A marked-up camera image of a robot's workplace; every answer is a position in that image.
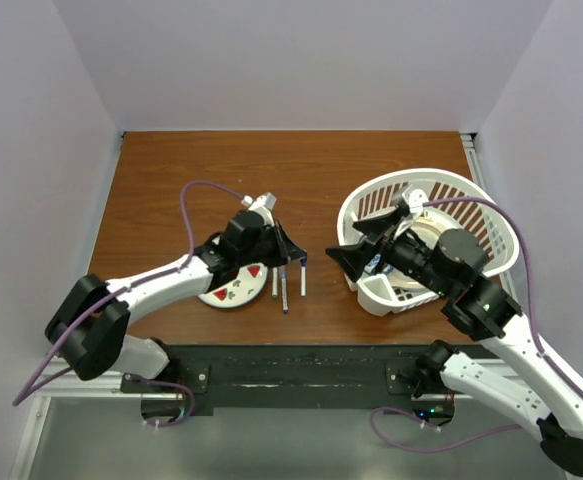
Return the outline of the plain white blue-end pen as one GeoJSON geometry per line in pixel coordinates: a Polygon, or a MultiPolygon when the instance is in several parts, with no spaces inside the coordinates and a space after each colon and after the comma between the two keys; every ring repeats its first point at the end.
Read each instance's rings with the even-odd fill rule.
{"type": "Polygon", "coordinates": [[[300,260],[300,295],[306,297],[307,294],[307,258],[300,260]]]}

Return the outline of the green-end white pen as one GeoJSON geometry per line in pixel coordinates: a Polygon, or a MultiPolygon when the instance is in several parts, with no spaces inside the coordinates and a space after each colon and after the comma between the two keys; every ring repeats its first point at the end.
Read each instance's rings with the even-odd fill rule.
{"type": "Polygon", "coordinates": [[[271,296],[274,299],[277,299],[278,295],[279,295],[278,277],[279,277],[279,270],[277,267],[273,267],[271,269],[271,296]]]}

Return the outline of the white pen with printed text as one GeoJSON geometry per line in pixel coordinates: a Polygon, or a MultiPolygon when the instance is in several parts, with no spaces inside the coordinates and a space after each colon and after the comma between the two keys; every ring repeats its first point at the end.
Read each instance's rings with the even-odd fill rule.
{"type": "Polygon", "coordinates": [[[282,301],[282,311],[286,315],[289,313],[286,267],[280,268],[280,297],[282,301]]]}

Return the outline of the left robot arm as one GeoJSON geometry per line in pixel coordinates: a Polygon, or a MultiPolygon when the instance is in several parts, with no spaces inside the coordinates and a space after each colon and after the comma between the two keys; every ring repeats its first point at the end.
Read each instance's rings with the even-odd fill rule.
{"type": "Polygon", "coordinates": [[[167,392],[177,383],[178,368],[163,343],[128,334],[133,322],[223,287],[245,266],[282,267],[306,255],[279,221],[267,222],[256,212],[241,211],[224,231],[177,261],[122,279],[80,278],[45,334],[54,352],[83,381],[116,371],[140,376],[154,391],[167,392]]]}

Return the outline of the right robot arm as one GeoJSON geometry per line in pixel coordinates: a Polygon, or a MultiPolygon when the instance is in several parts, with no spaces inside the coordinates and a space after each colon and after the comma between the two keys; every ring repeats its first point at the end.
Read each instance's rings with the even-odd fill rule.
{"type": "Polygon", "coordinates": [[[444,316],[458,331],[495,354],[519,377],[513,382],[443,341],[416,361],[419,386],[471,396],[513,421],[539,442],[562,470],[583,477],[583,378],[539,335],[533,319],[484,275],[487,252],[463,228],[447,229],[428,246],[406,227],[403,207],[357,221],[361,239],[327,255],[349,280],[372,261],[391,265],[443,298],[444,316]]]}

